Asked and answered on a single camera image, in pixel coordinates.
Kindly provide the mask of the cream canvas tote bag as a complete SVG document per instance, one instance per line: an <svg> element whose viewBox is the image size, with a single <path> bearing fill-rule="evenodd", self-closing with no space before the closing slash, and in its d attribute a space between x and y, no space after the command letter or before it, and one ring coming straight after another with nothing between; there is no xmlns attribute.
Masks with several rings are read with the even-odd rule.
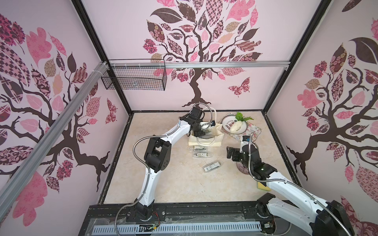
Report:
<svg viewBox="0 0 378 236"><path fill-rule="evenodd" d="M204 146L204 147L221 147L224 134L221 132L221 124L216 122L217 111L210 107L212 111L213 118L210 127L205 130L205 134L200 137L195 137L194 135L189 136L188 145L189 146Z"/></svg>

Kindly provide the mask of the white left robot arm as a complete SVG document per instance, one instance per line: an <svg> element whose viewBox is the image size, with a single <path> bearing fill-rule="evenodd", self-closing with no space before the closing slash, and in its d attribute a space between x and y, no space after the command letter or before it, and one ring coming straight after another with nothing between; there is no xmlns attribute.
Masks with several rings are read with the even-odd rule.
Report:
<svg viewBox="0 0 378 236"><path fill-rule="evenodd" d="M191 131L203 132L203 117L203 110L194 106L187 114L181 116L177 124L168 132L144 137L133 146L134 157L146 167L141 192L134 202L136 214L141 220L147 221L153 214L158 180L170 162L172 146ZM141 159L136 154L136 147L144 140L149 142L144 157Z"/></svg>

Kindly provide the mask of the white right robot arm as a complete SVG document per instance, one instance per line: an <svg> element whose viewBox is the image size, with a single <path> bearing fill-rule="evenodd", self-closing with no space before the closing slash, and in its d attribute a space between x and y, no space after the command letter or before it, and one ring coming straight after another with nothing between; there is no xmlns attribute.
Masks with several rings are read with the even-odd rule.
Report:
<svg viewBox="0 0 378 236"><path fill-rule="evenodd" d="M355 234L343 205L326 201L287 179L270 164L264 163L254 143L243 142L240 148L227 147L227 158L240 163L258 183L281 194L290 203L267 193L258 200L263 217L280 217L310 236L353 236Z"/></svg>

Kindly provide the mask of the compass set case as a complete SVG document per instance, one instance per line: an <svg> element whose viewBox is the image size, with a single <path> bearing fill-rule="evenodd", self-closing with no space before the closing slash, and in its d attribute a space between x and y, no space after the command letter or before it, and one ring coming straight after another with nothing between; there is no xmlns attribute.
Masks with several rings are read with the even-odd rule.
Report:
<svg viewBox="0 0 378 236"><path fill-rule="evenodd" d="M202 146L202 145L194 145L194 146L189 146L188 150L189 151L207 151L207 147Z"/></svg>
<svg viewBox="0 0 378 236"><path fill-rule="evenodd" d="M194 158L211 158L213 154L208 151L195 151L192 153L192 157Z"/></svg>
<svg viewBox="0 0 378 236"><path fill-rule="evenodd" d="M205 173L209 173L211 171L217 170L222 166L222 163L220 161L215 161L213 163L209 163L206 166L204 166L202 169Z"/></svg>

